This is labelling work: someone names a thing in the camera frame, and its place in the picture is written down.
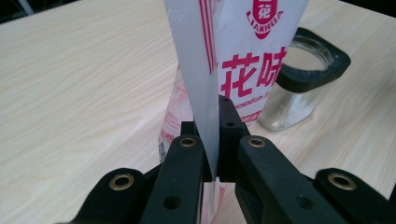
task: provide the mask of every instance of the light wood surface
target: light wood surface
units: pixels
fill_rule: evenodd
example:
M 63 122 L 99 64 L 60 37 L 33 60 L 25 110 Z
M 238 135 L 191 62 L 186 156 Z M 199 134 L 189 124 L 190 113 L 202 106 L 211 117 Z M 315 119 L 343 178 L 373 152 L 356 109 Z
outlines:
M 396 182 L 396 20 L 311 0 L 301 26 L 352 64 L 313 116 L 272 133 L 303 174 L 337 167 L 388 198 Z M 158 164 L 177 69 L 159 0 L 82 0 L 0 25 L 0 223 L 71 220 L 97 181 Z M 229 185 L 216 223 L 244 223 Z

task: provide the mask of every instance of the white plastic bag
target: white plastic bag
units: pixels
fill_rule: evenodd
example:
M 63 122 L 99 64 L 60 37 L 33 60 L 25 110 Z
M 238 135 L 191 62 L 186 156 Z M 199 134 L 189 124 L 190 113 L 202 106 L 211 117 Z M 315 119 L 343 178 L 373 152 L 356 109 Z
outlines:
M 211 18 L 205 17 L 203 22 L 213 19 L 216 55 L 208 51 L 208 60 L 216 58 L 219 94 L 233 100 L 241 120 L 248 126 L 260 115 L 276 81 L 307 0 L 191 1 L 211 8 Z M 180 19 L 187 20 L 188 15 Z M 159 136 L 161 161 L 172 140 L 179 136 L 181 121 L 192 121 L 192 111 L 178 68 Z M 223 193 L 224 184 L 219 181 L 205 184 L 202 223 L 212 221 Z

